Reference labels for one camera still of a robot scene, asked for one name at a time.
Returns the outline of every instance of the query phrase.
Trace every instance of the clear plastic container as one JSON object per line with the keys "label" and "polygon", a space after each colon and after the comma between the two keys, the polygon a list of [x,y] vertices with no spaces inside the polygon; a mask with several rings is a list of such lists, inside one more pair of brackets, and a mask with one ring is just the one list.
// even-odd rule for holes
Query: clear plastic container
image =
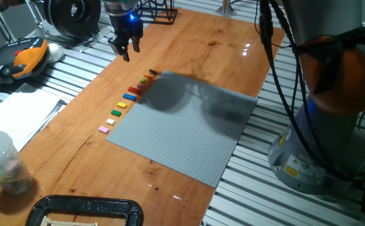
{"label": "clear plastic container", "polygon": [[33,177],[13,146],[12,139],[0,131],[0,187],[6,193],[19,195],[29,190],[32,184]]}

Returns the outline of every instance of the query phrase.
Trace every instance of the white paper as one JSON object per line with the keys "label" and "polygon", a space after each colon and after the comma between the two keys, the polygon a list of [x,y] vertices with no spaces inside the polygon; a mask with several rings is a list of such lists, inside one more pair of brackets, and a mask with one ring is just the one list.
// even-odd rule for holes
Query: white paper
{"label": "white paper", "polygon": [[59,100],[56,95],[23,84],[0,104],[0,131],[9,134],[20,151],[46,118],[55,113]]}

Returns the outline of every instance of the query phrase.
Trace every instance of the lego brick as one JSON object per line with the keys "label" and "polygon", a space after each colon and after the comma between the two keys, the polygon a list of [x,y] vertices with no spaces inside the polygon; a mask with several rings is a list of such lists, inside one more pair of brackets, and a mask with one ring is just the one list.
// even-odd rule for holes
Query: lego brick
{"label": "lego brick", "polygon": [[152,80],[153,79],[153,76],[152,75],[148,75],[148,74],[144,74],[143,76],[145,76],[146,78]]}
{"label": "lego brick", "polygon": [[128,88],[128,91],[138,95],[142,93],[142,90],[133,87]]}
{"label": "lego brick", "polygon": [[163,72],[107,140],[215,188],[256,103]]}
{"label": "lego brick", "polygon": [[118,102],[117,106],[120,107],[120,108],[123,108],[123,109],[125,109],[127,107],[127,105],[125,103],[122,103],[122,102]]}
{"label": "lego brick", "polygon": [[136,101],[136,97],[130,94],[124,94],[123,97],[127,100]]}
{"label": "lego brick", "polygon": [[149,72],[152,73],[153,75],[157,75],[157,72],[153,69],[150,69]]}
{"label": "lego brick", "polygon": [[107,119],[107,124],[113,126],[115,124],[115,121],[113,119]]}
{"label": "lego brick", "polygon": [[113,116],[121,116],[121,113],[119,112],[119,111],[117,111],[117,110],[112,110],[111,111],[111,114],[113,115]]}
{"label": "lego brick", "polygon": [[99,131],[104,133],[104,134],[108,134],[109,133],[109,129],[105,128],[104,126],[100,126],[99,127]]}

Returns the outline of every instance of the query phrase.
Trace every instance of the black wire rack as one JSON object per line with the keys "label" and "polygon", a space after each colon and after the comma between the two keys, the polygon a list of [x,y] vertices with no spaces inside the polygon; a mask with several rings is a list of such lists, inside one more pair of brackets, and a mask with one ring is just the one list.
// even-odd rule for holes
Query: black wire rack
{"label": "black wire rack", "polygon": [[140,0],[135,9],[135,14],[144,23],[171,25],[178,15],[174,0]]}

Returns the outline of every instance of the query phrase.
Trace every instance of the wooden table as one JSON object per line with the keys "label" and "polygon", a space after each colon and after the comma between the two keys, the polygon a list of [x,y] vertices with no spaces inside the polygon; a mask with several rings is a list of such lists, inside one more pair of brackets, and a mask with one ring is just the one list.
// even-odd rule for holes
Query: wooden table
{"label": "wooden table", "polygon": [[[273,42],[280,44],[283,37],[284,32],[275,29]],[[179,9],[174,25],[149,25],[141,53],[131,46],[129,52],[129,63],[117,57],[22,150],[36,183],[21,196],[0,190],[0,225],[24,225],[35,202],[51,194],[131,199],[142,206],[144,225],[200,224],[214,188],[105,141],[97,128],[109,117],[118,124],[122,117],[110,111],[151,68],[256,97],[270,68],[259,35],[252,23]],[[123,116],[130,108],[121,110]],[[123,219],[50,217],[124,224]]]}

